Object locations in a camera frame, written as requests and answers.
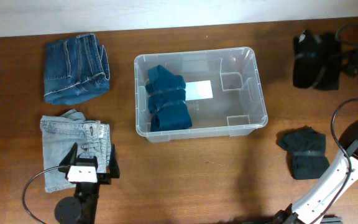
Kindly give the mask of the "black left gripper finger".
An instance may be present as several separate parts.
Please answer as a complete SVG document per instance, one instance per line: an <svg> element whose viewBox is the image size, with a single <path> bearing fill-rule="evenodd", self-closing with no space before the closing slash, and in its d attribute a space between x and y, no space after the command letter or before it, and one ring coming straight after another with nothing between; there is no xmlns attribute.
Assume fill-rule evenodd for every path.
<svg viewBox="0 0 358 224"><path fill-rule="evenodd" d="M59 168L58 168L59 170L69 170L70 166L76 164L77 150L78 150L78 144L75 142L71 147L70 151L68 152L68 154L59 163Z"/></svg>
<svg viewBox="0 0 358 224"><path fill-rule="evenodd" d="M120 170L119 170L119 165L117 163L116 148L115 148L114 144L111 146L108 168L109 168L110 178L113 178L113 179L120 178Z"/></svg>

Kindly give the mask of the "black shirt with logo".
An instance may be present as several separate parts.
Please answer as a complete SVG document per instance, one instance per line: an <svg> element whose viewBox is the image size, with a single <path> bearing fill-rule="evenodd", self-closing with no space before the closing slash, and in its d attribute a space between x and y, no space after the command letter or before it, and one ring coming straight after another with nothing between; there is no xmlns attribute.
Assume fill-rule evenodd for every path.
<svg viewBox="0 0 358 224"><path fill-rule="evenodd" d="M339 89L342 50L332 32L315 35L306 29L293 38L293 50L293 86L321 91Z"/></svg>

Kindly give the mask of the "blue shirt bundle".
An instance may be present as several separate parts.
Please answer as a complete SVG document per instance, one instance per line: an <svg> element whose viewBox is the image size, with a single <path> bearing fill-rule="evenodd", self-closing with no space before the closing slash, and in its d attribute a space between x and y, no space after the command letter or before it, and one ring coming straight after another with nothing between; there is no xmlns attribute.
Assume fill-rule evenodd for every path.
<svg viewBox="0 0 358 224"><path fill-rule="evenodd" d="M162 65L148 70L148 109L152 115L150 130L174 131L192 127L186 100L186 83Z"/></svg>

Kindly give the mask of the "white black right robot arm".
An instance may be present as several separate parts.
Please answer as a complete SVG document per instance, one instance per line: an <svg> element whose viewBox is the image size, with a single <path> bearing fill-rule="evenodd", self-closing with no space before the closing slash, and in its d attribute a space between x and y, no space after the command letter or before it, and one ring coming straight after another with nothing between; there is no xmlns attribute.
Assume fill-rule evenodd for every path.
<svg viewBox="0 0 358 224"><path fill-rule="evenodd" d="M338 90L339 74L358 77L358 43L353 50L339 32L314 35L305 30L293 39L295 64L293 85L297 88ZM333 136L339 151L332 163L326 152L326 136L313 128L285 131L277 145L290 156L291 174L296 180L316 179L317 183L301 199L279 211L273 223L340 223L340 218L326 218L334 202L358 180L358 120L341 137Z"/></svg>

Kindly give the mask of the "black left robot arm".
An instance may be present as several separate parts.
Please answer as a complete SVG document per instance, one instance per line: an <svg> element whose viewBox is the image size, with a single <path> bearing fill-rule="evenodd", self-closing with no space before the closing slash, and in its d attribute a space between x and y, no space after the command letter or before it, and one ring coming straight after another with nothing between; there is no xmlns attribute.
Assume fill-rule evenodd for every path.
<svg viewBox="0 0 358 224"><path fill-rule="evenodd" d="M112 179L120 178L115 147L111 147L108 173L97 172L98 160L77 155L78 145L74 144L69 153L59 163L58 170L75 184L72 197L61 199L55 206L55 219L59 223L94 223L101 185L110 185Z"/></svg>

